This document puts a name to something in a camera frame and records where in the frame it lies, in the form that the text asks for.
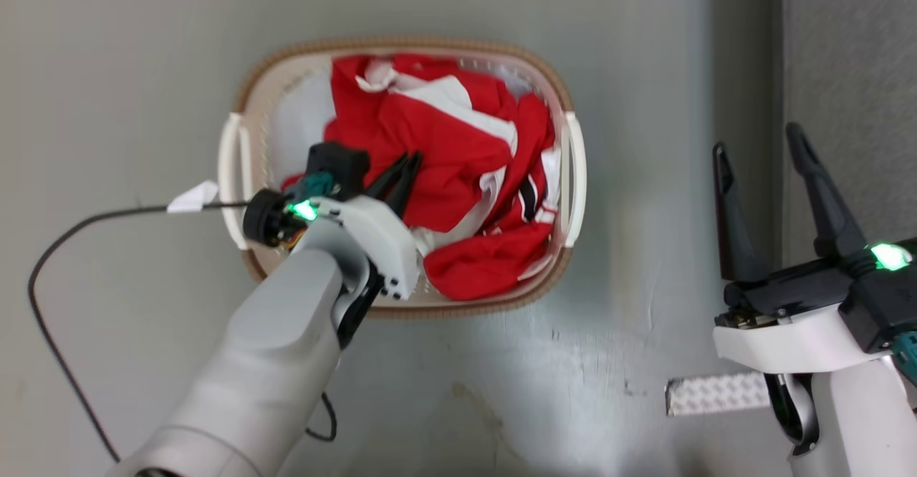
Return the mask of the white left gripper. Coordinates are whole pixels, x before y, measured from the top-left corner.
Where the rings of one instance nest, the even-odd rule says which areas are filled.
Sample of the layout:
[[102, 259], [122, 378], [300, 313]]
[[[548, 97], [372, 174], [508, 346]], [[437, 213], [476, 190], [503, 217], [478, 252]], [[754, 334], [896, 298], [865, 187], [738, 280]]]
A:
[[346, 201], [312, 196], [294, 202], [289, 194], [261, 189], [242, 213], [244, 242], [278, 253], [265, 266], [268, 274], [282, 259], [309, 246], [327, 252], [354, 249], [383, 278], [383, 295], [406, 300], [416, 290], [421, 271], [415, 239], [400, 217], [422, 162], [421, 152], [403, 152], [371, 181], [365, 195]]

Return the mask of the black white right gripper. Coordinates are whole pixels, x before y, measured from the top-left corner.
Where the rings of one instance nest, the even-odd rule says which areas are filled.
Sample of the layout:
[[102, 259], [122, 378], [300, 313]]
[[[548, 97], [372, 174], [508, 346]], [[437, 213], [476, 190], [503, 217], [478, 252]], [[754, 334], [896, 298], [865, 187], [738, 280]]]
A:
[[[748, 233], [726, 146], [717, 142], [714, 203], [727, 310], [715, 318], [716, 350], [766, 375], [834, 372], [888, 356], [915, 330], [915, 240], [865, 249], [867, 239], [805, 129], [788, 122], [785, 133], [805, 180], [819, 258], [769, 270]], [[849, 263], [836, 259], [859, 251]]]

